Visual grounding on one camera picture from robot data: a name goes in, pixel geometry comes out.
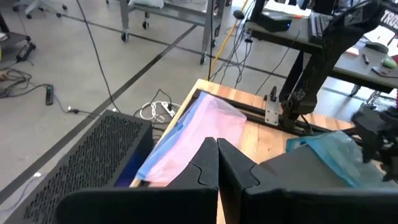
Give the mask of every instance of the wooden table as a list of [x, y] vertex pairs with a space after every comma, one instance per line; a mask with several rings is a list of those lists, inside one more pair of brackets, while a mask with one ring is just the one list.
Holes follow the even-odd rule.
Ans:
[[[181, 108], [177, 111], [173, 120], [163, 133], [162, 138], [175, 126], [175, 123], [180, 119], [196, 89], [204, 90], [214, 95], [222, 96], [230, 100], [245, 103], [247, 105], [257, 106], [263, 109], [266, 107], [266, 102], [260, 96], [252, 95], [250, 93], [229, 88], [227, 86], [222, 86], [199, 79], [189, 92], [184, 102], [181, 104]], [[351, 123], [328, 118], [323, 115], [308, 114], [305, 116], [305, 118], [311, 124], [332, 130], [353, 127]], [[294, 137], [295, 136], [291, 134], [247, 121], [244, 125], [238, 148], [250, 159], [259, 164], [284, 153], [286, 140]], [[138, 182], [139, 180], [134, 180], [130, 187], [135, 187]], [[217, 223], [224, 224], [225, 220], [220, 196], [218, 197], [217, 214]]]

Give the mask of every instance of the pen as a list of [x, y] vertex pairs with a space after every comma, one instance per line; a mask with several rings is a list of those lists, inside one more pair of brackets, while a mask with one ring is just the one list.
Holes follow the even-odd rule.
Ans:
[[363, 62], [365, 62], [366, 65], [369, 65], [369, 59], [365, 54], [362, 54]]

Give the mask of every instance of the metal bracket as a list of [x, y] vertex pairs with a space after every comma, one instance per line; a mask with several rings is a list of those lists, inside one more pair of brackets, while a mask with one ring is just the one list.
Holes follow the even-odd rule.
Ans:
[[266, 103], [266, 115], [264, 121], [268, 124], [277, 126], [279, 123], [279, 97], [276, 97], [276, 86], [271, 90], [269, 97], [265, 97]]

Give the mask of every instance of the yellow cable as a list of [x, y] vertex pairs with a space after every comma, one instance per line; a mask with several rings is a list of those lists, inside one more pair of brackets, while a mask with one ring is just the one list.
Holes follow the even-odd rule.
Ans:
[[[246, 4], [248, 3], [249, 0], [245, 0], [245, 2], [243, 3], [243, 6], [241, 8], [241, 12], [243, 12], [243, 9], [246, 7]], [[218, 60], [218, 58], [220, 57], [221, 53], [223, 53], [225, 44], [227, 43], [228, 39], [231, 37], [232, 33], [234, 32], [235, 28], [236, 28], [236, 24], [238, 23], [238, 20], [235, 19], [234, 25], [232, 26], [231, 30], [229, 31], [228, 35], [225, 37], [223, 44], [221, 45], [221, 48], [218, 50], [218, 53], [216, 55], [216, 57], [214, 58], [213, 62], [211, 63], [211, 67], [210, 67], [210, 71], [209, 74], [207, 74], [206, 80], [210, 81], [210, 74], [211, 71], [213, 71], [214, 66], [216, 65], [216, 61]]]

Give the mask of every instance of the gray floor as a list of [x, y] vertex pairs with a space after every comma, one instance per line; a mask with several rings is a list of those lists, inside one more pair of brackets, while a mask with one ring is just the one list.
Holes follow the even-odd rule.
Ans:
[[[29, 63], [20, 63], [15, 68], [31, 73], [34, 83], [53, 84], [55, 94], [64, 108], [72, 106], [81, 110], [94, 111], [108, 98], [108, 92], [100, 74], [85, 24], [77, 20], [82, 16], [75, 0], [64, 0], [63, 3], [68, 6], [68, 11], [64, 12], [68, 17], [64, 16], [60, 19], [55, 14], [35, 10], [32, 13], [33, 19], [28, 20], [21, 13], [27, 33], [37, 45], [37, 50], [30, 56], [34, 66]], [[87, 19], [99, 25], [90, 26], [90, 28], [95, 37], [112, 93], [139, 73], [164, 51], [168, 44], [191, 28], [190, 24], [184, 22], [152, 16], [150, 28], [143, 30], [141, 22], [144, 13], [134, 11], [129, 15], [130, 32], [156, 41], [131, 36], [128, 43], [123, 43], [120, 33], [114, 31], [121, 29], [117, 1], [111, 0], [108, 6], [105, 4], [105, 0], [84, 0], [81, 3]], [[233, 10], [238, 9], [239, 5], [239, 1], [234, 1], [234, 5], [226, 9], [219, 45], [214, 49], [214, 53], [218, 51], [226, 36], [224, 30], [233, 23]], [[23, 32], [17, 13], [12, 11], [10, 2], [0, 2], [0, 9], [9, 28], [14, 32]], [[178, 43], [178, 47], [172, 48], [159, 61], [155, 61], [153, 67], [117, 98], [116, 104], [119, 109], [123, 113], [133, 114], [145, 102], [150, 101], [159, 88], [168, 93], [173, 102], [181, 103], [196, 80], [203, 78], [208, 71], [208, 65], [199, 65], [200, 56], [198, 54], [186, 50], [200, 50], [202, 31], [201, 27], [196, 27]], [[11, 61], [5, 61], [5, 59], [14, 58], [20, 47], [22, 44], [5, 50], [0, 67], [11, 64]], [[225, 58], [231, 48], [232, 40], [228, 42], [222, 57]], [[271, 71], [286, 50], [287, 48], [283, 46], [255, 41], [247, 65]], [[238, 50], [241, 58], [243, 58], [244, 51], [244, 45], [242, 45]], [[286, 77], [297, 54], [296, 50], [290, 50], [276, 73]], [[237, 75], [238, 69], [230, 68], [223, 84], [234, 86]], [[260, 83], [267, 77], [268, 74], [245, 68], [238, 89], [255, 93]], [[219, 82], [220, 79], [221, 75], [216, 78], [216, 82]], [[269, 77], [259, 94], [268, 93], [274, 85], [280, 89], [284, 81], [280, 77]], [[367, 98], [372, 92], [363, 88], [358, 93], [359, 98], [348, 98], [346, 95], [352, 87], [353, 84], [329, 78], [324, 84], [324, 89], [318, 94], [319, 102], [315, 112], [349, 120], [362, 103], [362, 100], [359, 99]], [[62, 113], [58, 105], [45, 106], [44, 98], [44, 89], [37, 89], [25, 96], [1, 100], [0, 169], [2, 172], [0, 173], [0, 189], [5, 188], [85, 119], [83, 115]], [[82, 132], [72, 139], [46, 166], [41, 168], [40, 172], [47, 173]], [[34, 185], [30, 185], [28, 191], [33, 189]], [[23, 187], [6, 200], [0, 206], [0, 210], [13, 205], [21, 195], [22, 189]], [[3, 221], [8, 214], [7, 212], [0, 213], [0, 221]]]

